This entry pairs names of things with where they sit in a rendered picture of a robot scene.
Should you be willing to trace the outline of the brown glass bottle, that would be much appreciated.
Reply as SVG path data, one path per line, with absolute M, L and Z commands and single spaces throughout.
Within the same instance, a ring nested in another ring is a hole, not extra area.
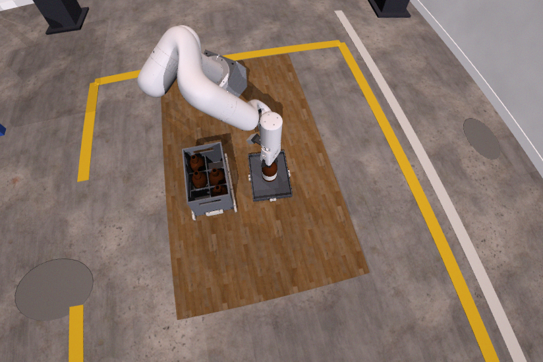
M 277 177 L 277 164 L 274 162 L 271 164 L 271 168 L 262 167 L 262 178 L 264 181 L 272 182 Z
M 226 184 L 224 173 L 216 168 L 213 168 L 210 172 L 209 180 L 212 186 Z
M 189 161 L 189 167 L 192 173 L 195 171 L 205 171 L 206 165 L 202 158 L 197 157 L 196 155 L 191 156 L 191 160 Z
M 192 184 L 195 189 L 208 187 L 208 178 L 202 172 L 195 171 L 192 176 Z
M 216 185 L 212 190 L 212 196 L 220 196 L 226 194 L 228 194 L 227 189 L 221 185 Z

